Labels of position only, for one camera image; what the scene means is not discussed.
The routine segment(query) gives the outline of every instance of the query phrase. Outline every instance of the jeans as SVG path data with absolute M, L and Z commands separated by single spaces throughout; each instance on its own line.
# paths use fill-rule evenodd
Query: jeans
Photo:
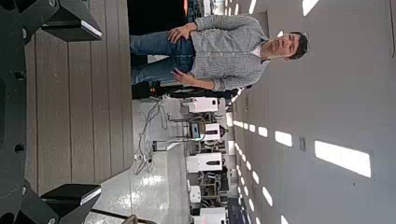
M 175 81 L 171 72 L 178 70 L 188 73 L 192 69 L 195 50 L 191 38 L 183 36 L 172 44 L 168 31 L 147 35 L 131 35 L 131 52 L 135 55 L 167 55 L 168 58 L 155 63 L 132 67 L 132 84 L 143 81 Z

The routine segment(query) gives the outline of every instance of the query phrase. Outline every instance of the man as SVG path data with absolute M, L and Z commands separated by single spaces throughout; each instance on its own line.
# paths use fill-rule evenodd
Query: man
M 269 40 L 248 16 L 208 16 L 148 35 L 131 35 L 136 55 L 169 55 L 133 68 L 133 84 L 177 80 L 184 85 L 226 91 L 256 83 L 270 60 L 294 60 L 307 50 L 305 35 L 295 32 Z

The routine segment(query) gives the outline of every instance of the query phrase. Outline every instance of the plaid shirt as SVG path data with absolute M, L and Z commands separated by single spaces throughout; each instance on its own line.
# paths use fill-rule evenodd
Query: plaid shirt
M 256 83 L 269 61 L 251 53 L 268 40 L 259 22 L 248 16 L 207 16 L 195 20 L 191 32 L 196 56 L 191 73 L 211 79 L 214 91 Z

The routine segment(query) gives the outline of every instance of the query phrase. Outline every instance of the shirt collar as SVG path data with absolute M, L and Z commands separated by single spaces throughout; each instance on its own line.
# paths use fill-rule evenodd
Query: shirt collar
M 267 41 L 268 41 L 268 38 L 264 38 L 264 37 L 260 38 L 260 46 L 265 44 Z M 263 60 L 263 59 L 261 60 L 261 64 L 269 63 L 269 62 L 270 62 L 270 60 Z

